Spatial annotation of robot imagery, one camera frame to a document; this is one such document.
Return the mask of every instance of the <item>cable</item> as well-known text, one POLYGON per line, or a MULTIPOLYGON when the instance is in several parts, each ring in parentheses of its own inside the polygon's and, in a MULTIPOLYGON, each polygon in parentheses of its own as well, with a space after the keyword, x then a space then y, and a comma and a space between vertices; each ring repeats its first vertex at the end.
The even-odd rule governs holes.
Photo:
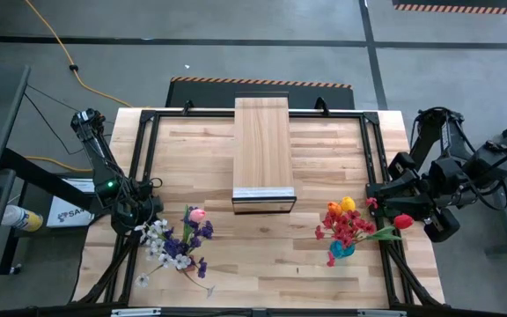
POLYGON ((58 139, 58 141, 60 141, 60 143, 62 144, 63 148, 66 150, 66 152, 68 152, 69 155, 73 155, 73 154, 76 154, 76 153, 80 152, 80 151, 76 151, 76 152, 73 152, 73 153, 70 152, 70 150, 68 149, 68 147, 66 146, 66 144, 63 142, 63 140, 60 138, 60 136, 58 136, 58 134, 56 133, 56 131, 54 131, 54 129, 52 128, 52 126, 50 125, 50 123, 48 123, 48 121, 44 117, 44 114, 42 114, 42 112, 40 111, 40 109, 34 104, 34 101, 26 93, 25 93, 25 97, 31 102, 31 104, 33 105, 34 109, 36 109, 36 112, 39 113, 40 118, 42 118, 42 120, 46 123, 46 125, 48 126, 48 128, 50 129, 50 131, 52 131, 52 133, 58 139))
MULTIPOLYGON (((31 89, 33 89, 34 91, 36 91, 36 92, 40 93, 41 95, 43 95, 43 96, 45 96, 45 97, 49 98, 50 100, 53 100, 53 101, 55 101, 55 102, 59 103, 60 105, 62 105, 62 106, 64 106, 64 107, 67 107, 67 108, 69 108, 69 109, 71 109, 71 110, 74 110, 74 111, 77 111, 77 112, 81 112, 81 110, 76 109, 76 108, 74 108, 74 107, 72 107, 72 106, 70 106, 70 105, 66 104, 66 103, 65 103, 65 102, 63 102, 63 101, 60 101, 60 100, 58 100, 58 99, 56 99, 56 98, 54 98, 54 97, 50 96, 49 94, 47 94, 47 93, 45 93, 45 92, 41 91, 41 90, 40 90, 40 89, 38 89, 38 88, 35 88, 35 87, 33 87, 33 86, 29 85, 29 84, 26 84, 26 86, 27 86, 27 87, 29 87, 29 88, 31 88, 31 89)), ((113 125, 114 125, 114 122, 110 122, 110 121, 105 121, 105 123, 110 123, 110 124, 113 124, 113 125)))
POLYGON ((45 162, 50 162, 50 163, 54 163, 58 166, 61 166, 65 169, 68 169, 68 170, 71 170, 72 172, 80 172, 80 173, 91 173, 93 172, 92 169, 84 169, 84 168, 75 168, 75 167, 72 167, 72 166, 69 166, 69 165, 66 165, 62 162, 59 162, 55 159, 51 159, 51 158, 45 158, 45 157, 35 157, 35 156, 26 156, 25 159, 30 159, 30 160, 41 160, 41 161, 45 161, 45 162))
POLYGON ((133 107, 132 105, 130 105, 128 102, 124 101, 124 100, 120 100, 118 98, 115 98, 111 95, 108 95, 104 92, 100 92, 96 89, 93 89, 91 88, 90 86, 86 85, 82 80, 81 80, 81 77, 79 77, 79 75, 77 74, 77 71, 78 71, 78 66, 74 63, 74 60, 71 58, 70 56, 70 53, 68 52, 68 49, 63 45, 62 41, 60 40, 60 38, 58 37, 58 35, 56 34, 56 32, 54 31, 54 29, 52 28, 52 26, 44 19, 44 17, 42 17, 42 15, 38 12, 38 10, 36 10, 36 8, 34 7, 33 4, 31 4, 31 2, 29 0, 25 0, 26 4, 28 4, 29 7, 31 7, 31 9, 33 10, 33 12, 39 17, 39 19, 42 21, 42 23, 44 23, 46 25, 46 27, 48 28, 48 30, 50 30, 50 32, 54 35, 54 37, 56 38, 56 40, 58 41, 58 44, 60 44, 60 46, 62 47, 62 50, 63 52, 66 54, 66 57, 68 57, 68 61, 70 62, 70 70, 74 72, 74 75, 76 75, 76 79, 78 81, 78 83, 84 87, 86 90, 90 91, 90 92, 93 92, 93 93, 97 93, 99 96, 102 96, 102 97, 105 97, 105 98, 109 98, 111 100, 114 100, 126 107, 133 107))

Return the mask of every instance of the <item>butcher block tabletop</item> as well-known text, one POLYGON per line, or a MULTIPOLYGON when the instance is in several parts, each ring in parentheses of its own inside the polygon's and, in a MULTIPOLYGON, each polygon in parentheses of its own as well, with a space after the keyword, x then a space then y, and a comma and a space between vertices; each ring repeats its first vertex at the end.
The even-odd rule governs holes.
MULTIPOLYGON (((119 110, 111 150, 125 174, 129 173, 142 109, 119 110)), ((399 111, 378 112, 387 161, 408 151, 408 140, 399 111)), ((150 125, 144 137, 137 179, 142 177, 150 125)), ((151 169, 151 178, 163 181, 155 189, 165 204, 159 215, 182 233, 185 205, 207 211, 214 225, 212 240, 194 251, 209 264, 199 283, 215 285, 207 299, 199 288, 173 266, 151 275, 147 288, 133 284, 131 306, 275 307, 275 308, 388 308, 377 241, 357 244, 356 252, 336 260, 329 268, 331 240, 316 240, 314 229, 327 212, 327 203, 349 195, 364 211, 368 183, 364 149, 355 119, 291 118, 290 148, 295 194, 290 214, 234 215, 231 206, 235 150, 233 118, 162 118, 151 169)), ((376 145, 371 139, 375 166, 376 145)), ((380 171, 375 168, 377 180, 380 171)), ((83 297, 107 268, 116 234, 109 217, 89 228, 74 300, 83 297)), ((430 294, 444 296, 436 259, 423 224, 402 233, 408 266, 430 294)), ((146 261, 139 248, 135 278, 149 273, 157 262, 146 261)), ((121 290, 125 266, 119 270, 115 298, 121 290)), ((394 282, 403 300, 400 273, 393 264, 394 282)))

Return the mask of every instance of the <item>concrete floor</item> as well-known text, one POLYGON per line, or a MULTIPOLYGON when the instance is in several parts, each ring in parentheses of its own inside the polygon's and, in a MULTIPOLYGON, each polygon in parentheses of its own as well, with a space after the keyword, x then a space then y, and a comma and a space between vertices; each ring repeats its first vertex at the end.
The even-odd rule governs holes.
MULTIPOLYGON (((59 0, 33 1, 60 35, 165 39, 364 41, 357 0, 59 0)), ((369 1, 376 41, 507 42, 507 15, 395 11, 369 1)), ((0 0, 0 34, 48 35, 20 0, 0 0)), ((137 106, 161 106, 173 76, 244 77, 347 83, 357 109, 377 109, 366 48, 69 45, 84 81, 137 106)), ((475 146, 507 128, 507 50, 377 50, 389 109, 407 125, 418 109, 461 112, 475 146)), ((114 121, 118 105, 83 90, 55 44, 0 43, 0 64, 29 64, 30 85, 77 108, 94 107, 114 121)), ((27 88, 71 151, 72 111, 27 88)), ((83 153, 69 156, 31 105, 23 103, 10 147, 88 168, 83 153), (52 144, 40 147, 40 144, 52 144)), ((434 159, 433 150, 430 158, 434 159)), ((41 164, 53 172, 58 167, 41 164)), ((458 308, 507 313, 507 256, 488 259, 486 247, 507 241, 501 215, 480 204, 456 216, 461 230, 435 251, 446 302, 458 308)), ((0 276, 0 309, 68 302, 83 236, 23 241, 19 276, 0 276)), ((0 252, 3 240, 0 239, 0 252)))

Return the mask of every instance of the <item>orange and black striped tape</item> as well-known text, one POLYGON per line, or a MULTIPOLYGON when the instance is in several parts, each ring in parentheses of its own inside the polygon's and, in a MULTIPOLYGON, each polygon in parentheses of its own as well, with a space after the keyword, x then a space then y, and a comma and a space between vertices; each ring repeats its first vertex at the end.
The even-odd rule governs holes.
POLYGON ((507 8, 463 6, 463 5, 396 4, 394 8, 396 8, 396 10, 401 11, 507 14, 507 8))
POLYGON ((232 79, 232 78, 208 78, 208 77, 172 77, 172 82, 201 82, 201 83, 232 83, 232 84, 260 84, 260 85, 297 85, 307 87, 330 87, 347 88, 351 85, 334 83, 316 83, 287 80, 267 80, 267 79, 232 79))

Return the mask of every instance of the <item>orange tulip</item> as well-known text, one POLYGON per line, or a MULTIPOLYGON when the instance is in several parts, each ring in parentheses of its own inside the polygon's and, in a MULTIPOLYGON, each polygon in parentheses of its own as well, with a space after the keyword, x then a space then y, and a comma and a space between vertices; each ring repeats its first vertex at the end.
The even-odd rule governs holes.
POLYGON ((327 212, 330 216, 341 216, 342 215, 342 207, 339 203, 330 202, 327 204, 327 212))

